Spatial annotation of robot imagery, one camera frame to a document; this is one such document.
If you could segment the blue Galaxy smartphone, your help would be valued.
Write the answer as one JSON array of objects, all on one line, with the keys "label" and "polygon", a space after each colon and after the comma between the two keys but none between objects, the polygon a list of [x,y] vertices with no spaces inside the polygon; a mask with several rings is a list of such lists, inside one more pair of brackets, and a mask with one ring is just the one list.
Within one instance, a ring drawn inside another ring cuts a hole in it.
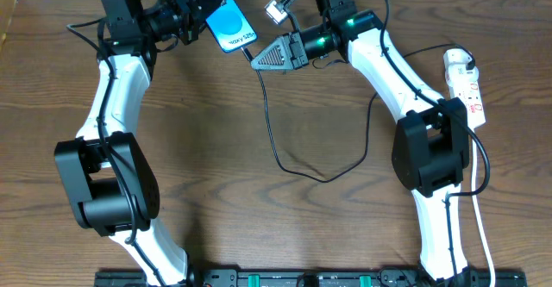
[{"label": "blue Galaxy smartphone", "polygon": [[225,0],[206,23],[225,53],[231,53],[257,41],[258,36],[235,0]]}]

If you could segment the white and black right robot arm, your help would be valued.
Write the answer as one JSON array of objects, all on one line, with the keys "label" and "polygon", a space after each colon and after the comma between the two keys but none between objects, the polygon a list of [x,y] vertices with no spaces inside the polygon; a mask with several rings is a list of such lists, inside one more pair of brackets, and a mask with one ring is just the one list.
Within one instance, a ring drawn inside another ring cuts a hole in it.
[{"label": "white and black right robot arm", "polygon": [[387,19],[354,0],[315,0],[321,24],[294,28],[251,61],[257,73],[292,71],[337,51],[375,89],[396,123],[392,167],[416,204],[422,236],[420,265],[431,284],[460,285],[457,197],[469,163],[467,110],[457,97],[432,90],[393,45]]}]

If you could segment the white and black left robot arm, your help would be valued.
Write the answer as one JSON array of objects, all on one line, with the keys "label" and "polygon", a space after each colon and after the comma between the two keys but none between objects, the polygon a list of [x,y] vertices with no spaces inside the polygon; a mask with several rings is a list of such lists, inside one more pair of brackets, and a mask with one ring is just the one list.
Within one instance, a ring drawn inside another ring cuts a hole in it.
[{"label": "white and black left robot arm", "polygon": [[77,224],[121,245],[147,286],[200,286],[204,279],[162,223],[160,191],[135,133],[159,43],[190,44],[225,0],[101,0],[95,21],[100,79],[91,111],[54,160]]}]

